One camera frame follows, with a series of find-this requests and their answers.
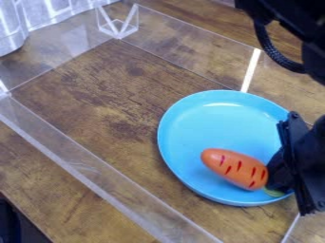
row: blue plate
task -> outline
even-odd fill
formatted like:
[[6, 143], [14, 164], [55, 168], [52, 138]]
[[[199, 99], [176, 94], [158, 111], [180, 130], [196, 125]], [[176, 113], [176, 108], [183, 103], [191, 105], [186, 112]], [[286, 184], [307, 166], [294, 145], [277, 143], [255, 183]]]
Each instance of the blue plate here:
[[281, 147], [275, 124], [286, 118], [279, 105], [237, 91], [204, 91], [174, 103], [162, 117], [158, 144], [170, 170], [198, 195], [234, 206], [258, 206], [287, 196], [239, 189], [199, 159], [206, 148], [223, 148], [267, 164]]

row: orange carrot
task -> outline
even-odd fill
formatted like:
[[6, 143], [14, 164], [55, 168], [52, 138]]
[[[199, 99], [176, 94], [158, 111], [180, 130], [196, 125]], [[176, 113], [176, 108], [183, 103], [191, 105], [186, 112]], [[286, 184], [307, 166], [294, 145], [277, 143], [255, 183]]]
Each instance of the orange carrot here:
[[254, 191], [267, 182], [267, 169], [254, 158], [226, 149], [206, 149], [200, 160], [207, 167], [238, 187]]

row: plate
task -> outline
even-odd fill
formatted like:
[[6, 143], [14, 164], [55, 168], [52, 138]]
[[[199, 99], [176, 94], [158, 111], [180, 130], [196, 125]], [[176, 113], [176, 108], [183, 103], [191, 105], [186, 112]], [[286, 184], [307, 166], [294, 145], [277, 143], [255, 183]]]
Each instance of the plate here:
[[281, 147], [275, 125], [286, 118], [278, 104], [238, 91], [199, 92], [171, 105], [159, 124], [159, 150], [170, 170], [198, 195], [234, 206], [259, 206], [287, 197], [238, 188], [200, 161], [206, 148], [223, 148], [267, 164]]

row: wooden table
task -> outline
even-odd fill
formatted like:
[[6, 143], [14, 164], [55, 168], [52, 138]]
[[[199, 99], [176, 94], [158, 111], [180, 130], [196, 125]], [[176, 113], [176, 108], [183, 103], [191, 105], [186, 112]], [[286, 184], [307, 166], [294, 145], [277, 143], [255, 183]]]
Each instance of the wooden table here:
[[[212, 1], [139, 2], [198, 27], [259, 46], [246, 15]], [[279, 50], [298, 60], [298, 40], [277, 25], [270, 27], [270, 33]], [[2, 59], [12, 60], [19, 62], [19, 52]], [[261, 81], [253, 80], [250, 92], [289, 109], [299, 108], [306, 121], [313, 122], [325, 111], [323, 89], [309, 77], [294, 76], [281, 68], [273, 66], [270, 73], [265, 63], [273, 65], [266, 59], [259, 63]], [[167, 107], [194, 92], [227, 87], [237, 89], [237, 82], [210, 82], [128, 44], [108, 41], [19, 87], [12, 95], [224, 242], [279, 242], [290, 222], [283, 215], [294, 217], [293, 197], [257, 208], [215, 206], [184, 187], [159, 156], [156, 127]], [[53, 242], [156, 242], [2, 123], [0, 126], [0, 191]], [[259, 216], [273, 222], [267, 229], [255, 220]], [[234, 229], [237, 218], [246, 219]], [[291, 242], [325, 242], [321, 219], [319, 215], [305, 219]]]

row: black cable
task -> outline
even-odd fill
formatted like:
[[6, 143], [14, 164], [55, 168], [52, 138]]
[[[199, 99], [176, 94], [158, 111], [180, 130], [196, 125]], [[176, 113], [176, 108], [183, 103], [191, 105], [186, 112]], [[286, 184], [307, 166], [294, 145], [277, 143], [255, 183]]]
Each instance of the black cable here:
[[278, 49], [273, 46], [269, 34], [265, 28], [265, 25], [259, 23], [258, 21], [254, 21], [254, 28], [257, 37], [262, 46], [263, 51], [266, 52], [270, 59], [285, 69], [290, 70], [291, 72], [297, 73], [306, 73], [306, 70], [303, 68], [302, 64], [298, 64], [293, 62], [287, 57], [282, 55], [282, 53], [278, 51]]

